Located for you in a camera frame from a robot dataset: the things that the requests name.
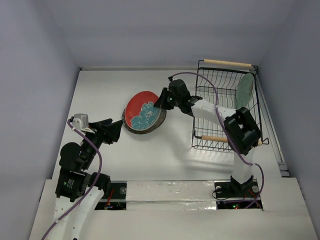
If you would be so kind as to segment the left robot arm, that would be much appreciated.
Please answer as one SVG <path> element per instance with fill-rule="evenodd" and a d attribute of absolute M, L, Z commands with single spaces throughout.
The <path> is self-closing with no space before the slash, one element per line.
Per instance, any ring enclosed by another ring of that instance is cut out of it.
<path fill-rule="evenodd" d="M 46 240 L 79 240 L 98 202 L 114 193 L 110 176 L 101 172 L 99 148 L 119 140 L 123 121 L 89 122 L 88 115 L 75 114 L 67 125 L 82 142 L 69 142 L 60 150 L 54 222 Z"/>

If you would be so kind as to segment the grey deer snowflake plate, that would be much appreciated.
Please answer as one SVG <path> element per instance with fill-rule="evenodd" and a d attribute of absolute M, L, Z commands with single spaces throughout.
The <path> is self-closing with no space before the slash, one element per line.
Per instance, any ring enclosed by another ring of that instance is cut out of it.
<path fill-rule="evenodd" d="M 138 131 L 148 131 L 149 133 L 153 132 L 154 130 L 159 128 L 164 123 L 166 116 L 167 116 L 167 111 L 164 109 L 161 109 L 160 116 L 158 117 L 156 122 L 151 127 L 147 128 L 145 130 L 138 130 Z"/>

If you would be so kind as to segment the red teal flower plate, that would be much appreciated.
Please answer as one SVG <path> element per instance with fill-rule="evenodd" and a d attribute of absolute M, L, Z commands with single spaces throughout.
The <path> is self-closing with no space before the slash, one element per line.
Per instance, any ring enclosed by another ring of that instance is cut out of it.
<path fill-rule="evenodd" d="M 125 107 L 126 122 L 131 129 L 150 128 L 161 114 L 161 109 L 154 107 L 158 96 L 151 91 L 141 91 L 134 95 Z"/>

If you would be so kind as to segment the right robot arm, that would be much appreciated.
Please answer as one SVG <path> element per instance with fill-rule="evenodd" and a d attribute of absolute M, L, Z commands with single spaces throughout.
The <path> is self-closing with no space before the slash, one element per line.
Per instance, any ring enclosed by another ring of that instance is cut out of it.
<path fill-rule="evenodd" d="M 242 196 L 248 191 L 253 181 L 253 153 L 259 145 L 261 131 L 247 108 L 225 108 L 219 106 L 218 101 L 210 103 L 200 96 L 191 95 L 181 79 L 173 80 L 164 87 L 153 106 L 164 110 L 178 107 L 186 115 L 220 125 L 234 152 L 228 190 L 235 196 Z"/>

